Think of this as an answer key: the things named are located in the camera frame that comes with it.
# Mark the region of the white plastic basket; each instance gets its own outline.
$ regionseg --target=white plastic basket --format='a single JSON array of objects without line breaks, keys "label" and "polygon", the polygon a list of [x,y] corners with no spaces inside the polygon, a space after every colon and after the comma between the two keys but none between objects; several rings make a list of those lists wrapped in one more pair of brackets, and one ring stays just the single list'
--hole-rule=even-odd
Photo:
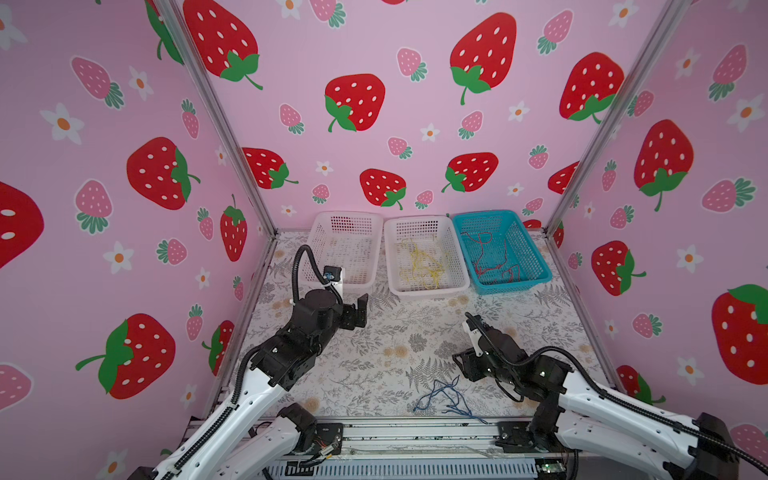
[{"label": "white plastic basket", "polygon": [[[320,272],[325,265],[344,269],[344,293],[372,292],[379,266],[382,222],[381,215],[359,212],[323,212],[315,218],[307,243]],[[323,288],[306,255],[301,260],[299,283]]]},{"label": "white plastic basket", "polygon": [[469,288],[462,248],[447,217],[387,220],[384,246],[389,289],[401,300],[439,298]]}]

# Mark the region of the basket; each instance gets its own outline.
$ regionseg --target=basket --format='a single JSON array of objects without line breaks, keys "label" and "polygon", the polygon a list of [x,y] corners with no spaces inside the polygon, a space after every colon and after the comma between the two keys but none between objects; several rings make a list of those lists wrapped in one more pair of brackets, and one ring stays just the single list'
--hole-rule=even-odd
[{"label": "basket", "polygon": [[552,280],[533,239],[510,210],[453,217],[469,274],[480,295],[520,292]]},{"label": "basket", "polygon": [[439,298],[469,288],[461,247],[447,217],[403,217],[384,223],[389,290],[401,300]]},{"label": "basket", "polygon": [[[344,293],[371,293],[382,245],[381,215],[359,212],[323,212],[315,217],[308,244],[320,272],[325,265],[344,269]],[[299,267],[299,283],[323,288],[307,256]]]}]

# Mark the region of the wire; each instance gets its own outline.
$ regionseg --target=wire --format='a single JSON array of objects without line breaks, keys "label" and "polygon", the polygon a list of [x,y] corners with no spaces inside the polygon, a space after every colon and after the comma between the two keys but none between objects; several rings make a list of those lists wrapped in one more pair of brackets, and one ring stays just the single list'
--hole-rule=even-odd
[{"label": "wire", "polygon": [[582,364],[574,357],[570,352],[568,352],[566,349],[562,349],[559,346],[543,346],[540,349],[536,350],[529,356],[527,359],[522,360],[521,362],[512,362],[507,358],[507,356],[498,349],[498,347],[491,341],[491,338],[488,336],[488,334],[485,332],[485,329],[482,328],[482,325],[480,322],[469,312],[465,313],[467,319],[472,321],[472,323],[475,325],[475,327],[478,328],[480,331],[480,334],[485,338],[485,340],[488,342],[488,344],[491,346],[493,351],[496,353],[496,355],[502,359],[504,363],[507,365],[513,366],[513,367],[522,367],[526,366],[529,363],[534,362],[539,356],[541,356],[542,353],[546,352],[557,352],[560,353],[562,356],[564,356],[566,359],[568,359],[569,362],[571,362],[575,367],[576,370],[579,371],[581,376],[584,377],[584,380],[587,382],[587,384],[600,396],[605,397],[606,399],[612,401],[613,403],[616,403],[620,406],[623,406],[624,408],[637,413],[638,415],[642,415],[644,417],[647,417],[651,420],[655,420],[656,422],[659,422],[662,425],[669,426],[679,432],[687,433],[688,435],[692,435],[696,437],[697,439],[704,440],[706,442],[709,442],[723,450],[726,450],[730,453],[733,453],[734,455],[743,458],[750,464],[752,464],[755,468],[760,470],[764,475],[768,475],[768,465],[762,463],[757,458],[753,457],[749,453],[745,452],[742,449],[739,449],[733,445],[729,445],[712,435],[708,435],[706,433],[702,433],[699,430],[692,429],[691,427],[687,425],[683,425],[680,422],[675,422],[674,420],[669,420],[667,417],[663,417],[661,415],[658,415],[653,412],[649,412],[646,409],[642,409],[641,407],[638,407],[632,403],[629,403],[623,399],[620,399],[618,397],[615,397],[608,393],[605,389],[600,387],[589,375],[589,372],[582,366]]}]

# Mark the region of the blue plastic basket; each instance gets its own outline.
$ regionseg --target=blue plastic basket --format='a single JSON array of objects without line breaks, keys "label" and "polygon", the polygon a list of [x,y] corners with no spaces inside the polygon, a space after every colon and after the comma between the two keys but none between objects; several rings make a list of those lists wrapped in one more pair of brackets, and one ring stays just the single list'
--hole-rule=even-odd
[{"label": "blue plastic basket", "polygon": [[515,212],[461,214],[453,217],[453,224],[480,295],[520,292],[552,280],[549,266]]}]

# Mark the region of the strawberry wallpaper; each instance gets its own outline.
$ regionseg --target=strawberry wallpaper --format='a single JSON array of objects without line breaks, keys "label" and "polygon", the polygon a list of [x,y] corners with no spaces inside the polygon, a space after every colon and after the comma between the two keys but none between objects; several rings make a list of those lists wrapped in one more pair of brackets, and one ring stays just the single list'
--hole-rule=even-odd
[{"label": "strawberry wallpaper", "polygon": [[121,480],[204,415],[267,236],[154,4],[44,3],[0,4],[0,476]]},{"label": "strawberry wallpaper", "polygon": [[664,4],[176,1],[283,229],[326,210],[546,223]]},{"label": "strawberry wallpaper", "polygon": [[721,417],[764,462],[765,22],[764,2],[691,5],[564,217],[559,250],[627,391]]}]

